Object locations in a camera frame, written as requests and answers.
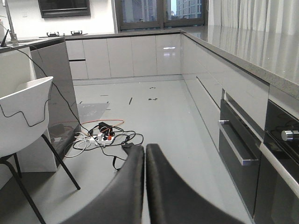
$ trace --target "curtain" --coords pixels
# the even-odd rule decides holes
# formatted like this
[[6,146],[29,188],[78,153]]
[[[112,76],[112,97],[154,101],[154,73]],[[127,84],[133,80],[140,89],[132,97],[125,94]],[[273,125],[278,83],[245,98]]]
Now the curtain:
[[209,25],[299,34],[299,0],[209,0]]

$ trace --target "oven knob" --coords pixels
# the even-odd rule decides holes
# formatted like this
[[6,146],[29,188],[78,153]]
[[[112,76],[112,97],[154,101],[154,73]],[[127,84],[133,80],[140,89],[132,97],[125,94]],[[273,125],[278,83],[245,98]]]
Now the oven knob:
[[282,131],[281,138],[283,141],[299,140],[299,131]]

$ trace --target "gray floor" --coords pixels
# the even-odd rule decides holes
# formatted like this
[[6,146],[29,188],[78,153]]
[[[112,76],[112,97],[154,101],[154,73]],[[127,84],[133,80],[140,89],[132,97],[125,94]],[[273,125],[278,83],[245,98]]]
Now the gray floor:
[[[184,81],[83,85],[75,86],[75,93],[77,102],[109,102],[101,119],[124,119],[121,127],[142,133],[144,146],[158,143],[172,166],[195,191],[244,223],[252,223]],[[126,156],[120,147],[106,148],[105,152]],[[71,150],[69,154],[75,153],[76,150]],[[83,208],[115,175],[112,158],[100,150],[65,159],[65,163],[80,184],[80,191],[76,191],[61,168],[54,174],[25,174],[23,178],[49,224],[57,224]],[[13,180],[0,190],[0,198],[0,223],[38,223]],[[146,197],[142,223],[150,223]]]

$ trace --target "window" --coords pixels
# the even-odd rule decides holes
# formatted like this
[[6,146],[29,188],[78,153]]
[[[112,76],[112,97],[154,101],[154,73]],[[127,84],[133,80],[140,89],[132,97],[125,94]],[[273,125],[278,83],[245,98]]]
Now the window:
[[115,0],[118,30],[204,25],[206,0]]

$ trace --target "black chair leg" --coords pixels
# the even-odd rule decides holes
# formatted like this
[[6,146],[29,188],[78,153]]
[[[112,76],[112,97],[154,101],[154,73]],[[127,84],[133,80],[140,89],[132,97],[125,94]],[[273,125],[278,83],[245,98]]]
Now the black chair leg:
[[56,152],[55,148],[52,146],[51,142],[49,141],[49,139],[42,134],[42,138],[45,140],[45,142],[47,143],[47,145],[49,146],[49,148],[52,150],[53,154],[55,155],[55,157],[57,158],[57,160],[59,161],[59,163],[61,164],[61,166],[64,168],[64,170],[66,171],[67,175],[70,177],[71,181],[73,181],[74,185],[76,186],[76,188],[78,190],[80,190],[80,186],[78,185],[77,181],[75,180],[75,178],[73,177],[73,175],[70,173],[69,169],[66,167],[65,163],[62,161],[62,159],[59,157],[58,153]]
[[17,153],[14,153],[14,162],[15,162],[15,165],[17,166],[18,175],[19,175],[20,178],[22,178],[22,173],[21,173],[21,169],[20,169],[20,165],[19,165],[19,160],[18,160]]
[[38,220],[41,222],[41,224],[46,224],[45,220],[43,219],[41,213],[39,212],[39,210],[36,207],[36,204],[34,204],[30,194],[27,192],[26,188],[24,187],[23,183],[21,182],[17,172],[15,171],[13,165],[11,165],[9,162],[7,161],[1,161],[0,163],[8,166],[10,172],[12,173],[14,179],[17,181],[19,187],[21,188],[23,194],[25,195],[25,197],[27,198],[27,201],[29,202],[30,206],[32,207],[33,211],[35,212]]

